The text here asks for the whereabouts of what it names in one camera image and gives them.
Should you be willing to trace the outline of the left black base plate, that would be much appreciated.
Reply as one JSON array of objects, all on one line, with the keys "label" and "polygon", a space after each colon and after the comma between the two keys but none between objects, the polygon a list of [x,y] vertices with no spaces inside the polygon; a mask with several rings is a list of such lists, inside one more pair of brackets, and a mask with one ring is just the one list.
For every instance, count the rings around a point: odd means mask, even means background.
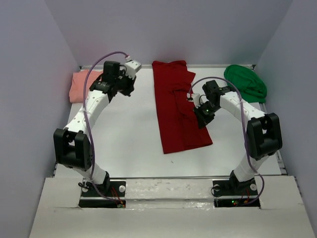
[{"label": "left black base plate", "polygon": [[87,180],[78,183],[81,188],[79,207],[81,208],[125,208],[126,181],[110,180],[110,187],[105,190],[97,185],[98,191]]}]

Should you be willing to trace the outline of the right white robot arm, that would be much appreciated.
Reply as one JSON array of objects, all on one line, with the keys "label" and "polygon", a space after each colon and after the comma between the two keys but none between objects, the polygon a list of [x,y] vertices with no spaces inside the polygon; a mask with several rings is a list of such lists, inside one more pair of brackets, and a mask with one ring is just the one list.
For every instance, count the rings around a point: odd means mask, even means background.
[{"label": "right white robot arm", "polygon": [[241,93],[231,82],[225,87],[217,84],[218,77],[206,77],[202,86],[206,101],[200,94],[189,91],[187,99],[194,104],[194,114],[200,129],[206,127],[215,113],[224,109],[242,124],[245,156],[230,173],[229,179],[216,182],[211,189],[213,196],[238,196],[250,191],[261,165],[282,148],[279,117],[267,114],[243,100]]}]

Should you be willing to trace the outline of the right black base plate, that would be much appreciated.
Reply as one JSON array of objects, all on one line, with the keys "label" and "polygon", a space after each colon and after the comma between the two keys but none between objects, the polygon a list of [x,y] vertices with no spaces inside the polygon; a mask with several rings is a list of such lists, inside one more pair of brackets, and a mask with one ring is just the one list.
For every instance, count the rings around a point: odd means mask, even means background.
[{"label": "right black base plate", "polygon": [[255,179],[234,187],[228,179],[213,180],[211,194],[215,208],[260,208]]}]

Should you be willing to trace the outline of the folded pink t shirt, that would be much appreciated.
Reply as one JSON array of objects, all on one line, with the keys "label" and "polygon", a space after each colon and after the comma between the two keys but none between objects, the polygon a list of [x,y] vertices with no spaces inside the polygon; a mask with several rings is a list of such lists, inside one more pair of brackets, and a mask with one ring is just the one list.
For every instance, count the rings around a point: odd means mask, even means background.
[{"label": "folded pink t shirt", "polygon": [[[83,90],[84,82],[89,70],[85,69],[80,72],[73,73],[71,88],[69,91],[69,101],[70,103],[82,103],[83,102]],[[88,77],[87,86],[86,86],[86,95],[88,94],[90,86],[93,82],[102,74],[102,71],[92,70]]]}]

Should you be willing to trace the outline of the white front cover board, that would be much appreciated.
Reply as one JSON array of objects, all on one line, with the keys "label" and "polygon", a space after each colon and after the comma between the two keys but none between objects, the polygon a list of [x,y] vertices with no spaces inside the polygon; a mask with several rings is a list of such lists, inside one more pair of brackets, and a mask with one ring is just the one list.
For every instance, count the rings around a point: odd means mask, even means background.
[{"label": "white front cover board", "polygon": [[48,178],[33,238],[312,238],[293,177],[267,177],[259,207],[216,208],[211,179],[128,179],[125,208],[81,208],[78,178]]}]

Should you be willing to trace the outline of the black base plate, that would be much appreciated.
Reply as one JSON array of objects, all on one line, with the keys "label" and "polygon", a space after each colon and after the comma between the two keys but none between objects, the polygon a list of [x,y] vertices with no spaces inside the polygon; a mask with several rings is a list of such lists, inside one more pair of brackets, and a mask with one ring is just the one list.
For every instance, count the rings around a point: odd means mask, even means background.
[{"label": "black base plate", "polygon": [[81,188],[79,207],[81,208],[125,208],[126,181],[110,180],[110,187],[105,190],[97,185],[98,191],[87,180],[78,183]]},{"label": "black base plate", "polygon": [[260,208],[255,179],[234,187],[228,179],[213,180],[211,194],[215,208]]}]

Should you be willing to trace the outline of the green t shirt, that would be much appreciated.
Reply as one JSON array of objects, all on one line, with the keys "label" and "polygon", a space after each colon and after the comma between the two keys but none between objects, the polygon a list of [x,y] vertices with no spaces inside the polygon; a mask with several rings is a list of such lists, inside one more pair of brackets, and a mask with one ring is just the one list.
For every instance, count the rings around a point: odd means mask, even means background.
[{"label": "green t shirt", "polygon": [[231,82],[248,103],[265,103],[267,87],[260,77],[251,69],[232,64],[224,73],[224,78]]}]

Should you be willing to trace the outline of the red t shirt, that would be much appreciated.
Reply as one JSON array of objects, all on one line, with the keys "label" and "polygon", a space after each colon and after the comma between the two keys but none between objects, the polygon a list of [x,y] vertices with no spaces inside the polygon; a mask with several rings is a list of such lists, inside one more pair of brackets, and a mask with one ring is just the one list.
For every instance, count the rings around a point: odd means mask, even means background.
[{"label": "red t shirt", "polygon": [[213,144],[208,130],[199,129],[194,103],[187,100],[195,73],[184,60],[152,62],[154,91],[161,144],[164,154]]}]

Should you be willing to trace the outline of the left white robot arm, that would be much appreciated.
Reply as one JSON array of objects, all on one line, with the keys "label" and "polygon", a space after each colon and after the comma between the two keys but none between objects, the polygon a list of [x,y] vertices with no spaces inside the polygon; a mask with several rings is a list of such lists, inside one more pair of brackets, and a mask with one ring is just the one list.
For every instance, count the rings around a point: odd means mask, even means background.
[{"label": "left white robot arm", "polygon": [[80,110],[71,122],[53,134],[56,162],[79,173],[87,181],[83,187],[93,189],[99,196],[109,192],[110,177],[96,162],[92,128],[117,93],[131,95],[141,67],[135,60],[125,64],[105,61],[103,72],[84,90]]}]

